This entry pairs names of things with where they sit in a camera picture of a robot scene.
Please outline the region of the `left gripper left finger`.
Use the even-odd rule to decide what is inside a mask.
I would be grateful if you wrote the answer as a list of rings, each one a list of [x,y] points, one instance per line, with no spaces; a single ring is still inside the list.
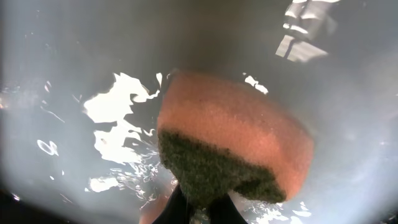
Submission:
[[[152,224],[189,224],[193,216],[193,206],[181,190],[180,184],[174,188],[165,208]]]

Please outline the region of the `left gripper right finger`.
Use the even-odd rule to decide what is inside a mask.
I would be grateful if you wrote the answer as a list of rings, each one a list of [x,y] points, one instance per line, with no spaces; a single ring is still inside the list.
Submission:
[[[207,207],[210,224],[248,224],[228,194],[212,201]]]

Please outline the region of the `orange green scrub sponge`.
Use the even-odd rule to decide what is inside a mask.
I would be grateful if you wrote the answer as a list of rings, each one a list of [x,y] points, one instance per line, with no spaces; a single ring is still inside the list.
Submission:
[[[314,143],[254,88],[203,73],[173,74],[157,119],[159,156],[199,207],[236,192],[280,203],[302,188]]]

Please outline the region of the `black plastic tray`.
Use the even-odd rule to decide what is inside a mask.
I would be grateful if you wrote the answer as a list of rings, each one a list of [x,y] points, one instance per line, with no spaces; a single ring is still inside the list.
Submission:
[[[249,223],[397,222],[396,1],[2,1],[1,220],[138,223],[177,183],[156,118],[179,69],[264,94],[315,138]]]

